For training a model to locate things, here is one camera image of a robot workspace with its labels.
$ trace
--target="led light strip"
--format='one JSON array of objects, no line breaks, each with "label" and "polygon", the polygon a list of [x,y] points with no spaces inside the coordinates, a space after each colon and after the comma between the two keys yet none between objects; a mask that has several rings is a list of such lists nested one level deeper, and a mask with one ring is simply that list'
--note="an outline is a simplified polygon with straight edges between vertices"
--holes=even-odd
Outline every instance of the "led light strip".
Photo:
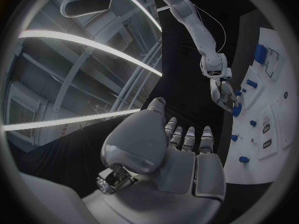
[{"label": "led light strip", "polygon": [[30,128],[42,128],[42,127],[61,125],[61,124],[65,124],[65,123],[76,123],[76,122],[89,121],[89,120],[94,120],[94,119],[99,119],[99,118],[107,118],[107,117],[113,117],[113,116],[118,116],[118,115],[125,115],[125,114],[129,114],[129,113],[135,113],[138,111],[140,111],[140,109],[129,110],[129,111],[119,111],[119,112],[112,112],[112,113],[101,113],[101,114],[95,114],[95,115],[80,116],[80,117],[75,117],[75,118],[64,118],[64,119],[57,119],[57,120],[50,120],[50,121],[8,124],[8,125],[2,126],[2,128],[4,131],[30,129]]},{"label": "led light strip", "polygon": [[25,38],[25,37],[48,37],[48,38],[56,38],[56,39],[61,39],[61,40],[67,40],[67,41],[73,41],[77,43],[81,43],[87,46],[91,46],[97,49],[100,49],[102,51],[109,52],[111,54],[114,54],[116,56],[122,57],[127,61],[131,61],[139,66],[142,66],[143,68],[154,72],[155,74],[162,76],[162,73],[153,69],[152,67],[142,63],[139,60],[136,60],[135,58],[128,56],[127,54],[120,52],[118,50],[115,50],[109,46],[105,46],[101,43],[80,37],[80,36],[75,36],[67,33],[62,33],[62,32],[57,32],[57,31],[46,31],[46,30],[27,30],[23,31],[20,33],[19,38]]},{"label": "led light strip", "polygon": [[137,0],[131,0],[131,1],[134,2],[149,17],[149,19],[153,21],[156,27],[162,32],[162,28],[160,27],[159,23],[157,23],[157,21],[150,15],[150,13]]}]

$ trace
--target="vent grille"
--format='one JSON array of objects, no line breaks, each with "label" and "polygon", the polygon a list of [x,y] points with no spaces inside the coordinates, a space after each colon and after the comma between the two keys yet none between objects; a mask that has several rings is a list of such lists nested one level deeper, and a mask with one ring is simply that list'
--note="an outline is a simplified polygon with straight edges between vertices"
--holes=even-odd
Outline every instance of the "vent grille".
[{"label": "vent grille", "polygon": [[127,46],[127,43],[125,42],[123,37],[119,34],[119,32],[116,33],[112,38],[110,38],[107,41],[107,44],[111,48],[116,49],[118,51],[123,51]]}]

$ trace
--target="curved light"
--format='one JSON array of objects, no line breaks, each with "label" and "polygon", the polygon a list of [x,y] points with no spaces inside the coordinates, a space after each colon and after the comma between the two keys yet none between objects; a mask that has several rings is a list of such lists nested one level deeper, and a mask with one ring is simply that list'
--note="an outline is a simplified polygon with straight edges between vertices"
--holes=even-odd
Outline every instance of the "curved light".
[{"label": "curved light", "polygon": [[20,33],[19,38],[24,38],[24,37],[48,37],[48,38],[56,38],[56,39],[61,39],[61,40],[67,40],[67,41],[73,41],[73,42],[77,42],[77,43],[81,43],[87,46],[91,46],[94,48],[97,48],[99,50],[102,51],[106,51],[109,52],[113,55],[119,56],[124,58],[127,61],[131,61],[139,66],[142,66],[143,68],[154,72],[155,74],[162,76],[162,73],[153,69],[152,67],[142,63],[141,61],[128,56],[127,54],[120,52],[116,49],[113,49],[109,46],[105,46],[101,43],[80,37],[80,36],[75,36],[75,35],[71,35],[71,34],[67,34],[67,33],[62,33],[62,32],[58,32],[58,31],[46,31],[46,30],[27,30],[27,31],[23,31]]},{"label": "curved light", "polygon": [[137,0],[131,0],[132,2],[134,2],[148,17],[150,20],[153,21],[153,23],[156,25],[156,27],[162,32],[162,28],[159,25],[159,23],[157,23],[157,21],[150,15],[150,13],[137,1]]},{"label": "curved light", "polygon": [[95,115],[80,116],[80,117],[75,117],[75,118],[63,118],[63,119],[56,119],[56,120],[50,120],[50,121],[8,124],[8,125],[2,126],[2,128],[4,131],[30,129],[30,128],[42,128],[42,127],[61,125],[61,124],[65,124],[65,123],[77,123],[77,122],[89,121],[89,120],[94,120],[94,119],[107,118],[107,117],[113,117],[113,116],[118,116],[118,115],[125,115],[125,114],[129,114],[129,113],[135,113],[138,111],[140,111],[140,109],[129,110],[129,111],[119,111],[119,112],[112,112],[112,113],[101,113],[101,114],[95,114]]}]

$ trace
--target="blue knob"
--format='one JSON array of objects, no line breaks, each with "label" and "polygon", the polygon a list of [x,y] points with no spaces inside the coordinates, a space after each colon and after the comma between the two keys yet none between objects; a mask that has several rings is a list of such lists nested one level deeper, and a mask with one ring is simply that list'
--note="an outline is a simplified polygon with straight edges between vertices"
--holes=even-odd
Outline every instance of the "blue knob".
[{"label": "blue knob", "polygon": [[235,141],[235,142],[236,142],[237,139],[238,139],[238,136],[236,136],[236,135],[232,135],[232,136],[231,136],[231,139],[232,139],[232,141]]},{"label": "blue knob", "polygon": [[236,96],[241,96],[242,92],[241,91],[236,91]]},{"label": "blue knob", "polygon": [[253,127],[255,127],[257,125],[257,123],[255,121],[250,121],[250,125],[252,125]]},{"label": "blue knob", "polygon": [[255,82],[253,82],[253,81],[251,81],[251,80],[247,80],[247,85],[250,85],[250,86],[252,86],[253,88],[256,88],[257,86],[258,86],[258,83],[255,83]]},{"label": "blue knob", "polygon": [[247,157],[240,157],[239,158],[239,161],[241,162],[241,163],[248,163],[249,162],[249,158],[247,158]]}]

